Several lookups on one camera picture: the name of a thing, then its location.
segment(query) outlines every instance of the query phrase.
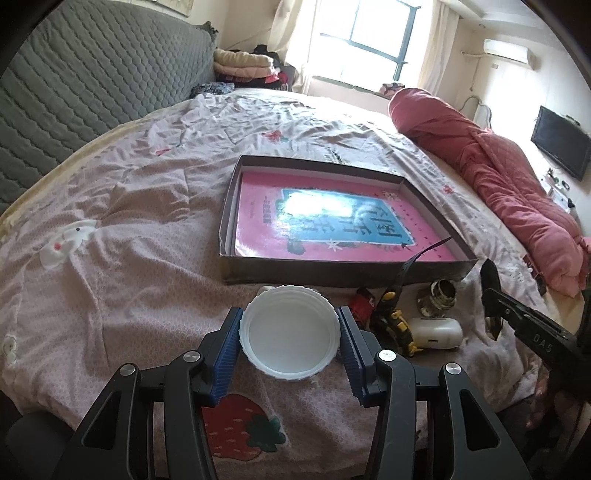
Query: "wall-mounted air conditioner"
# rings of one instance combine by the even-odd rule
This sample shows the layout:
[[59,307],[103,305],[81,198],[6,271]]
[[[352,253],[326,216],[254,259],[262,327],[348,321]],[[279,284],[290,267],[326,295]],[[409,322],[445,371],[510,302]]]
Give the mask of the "wall-mounted air conditioner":
[[531,69],[534,68],[535,56],[527,47],[487,38],[484,41],[484,51],[489,55],[517,61]]

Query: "stack of clothes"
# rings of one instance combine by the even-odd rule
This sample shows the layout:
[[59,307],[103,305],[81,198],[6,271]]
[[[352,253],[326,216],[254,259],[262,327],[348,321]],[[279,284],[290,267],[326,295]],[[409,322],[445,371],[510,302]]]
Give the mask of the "stack of clothes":
[[213,53],[213,69],[218,82],[233,83],[236,88],[288,90],[289,78],[281,71],[278,57],[217,48]]

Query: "quilted gray headboard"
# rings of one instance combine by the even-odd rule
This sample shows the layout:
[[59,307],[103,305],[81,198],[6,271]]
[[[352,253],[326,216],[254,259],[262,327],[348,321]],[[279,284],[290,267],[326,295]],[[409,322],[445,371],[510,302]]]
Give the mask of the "quilted gray headboard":
[[64,1],[0,78],[0,213],[92,139],[211,81],[214,48],[209,23],[109,0]]

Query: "ceiling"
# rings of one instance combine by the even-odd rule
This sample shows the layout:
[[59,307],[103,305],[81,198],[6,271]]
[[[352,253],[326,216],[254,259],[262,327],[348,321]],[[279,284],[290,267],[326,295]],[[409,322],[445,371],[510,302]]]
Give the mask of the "ceiling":
[[560,42],[544,21],[521,0],[443,0],[474,27],[558,47]]

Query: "plastic lid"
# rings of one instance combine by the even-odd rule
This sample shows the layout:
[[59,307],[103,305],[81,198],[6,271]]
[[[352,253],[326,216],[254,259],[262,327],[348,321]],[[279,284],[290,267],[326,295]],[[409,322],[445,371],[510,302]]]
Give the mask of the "plastic lid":
[[240,343],[259,370],[282,380],[301,380],[325,368],[340,343],[335,309],[318,292],[299,286],[264,291],[240,321]]

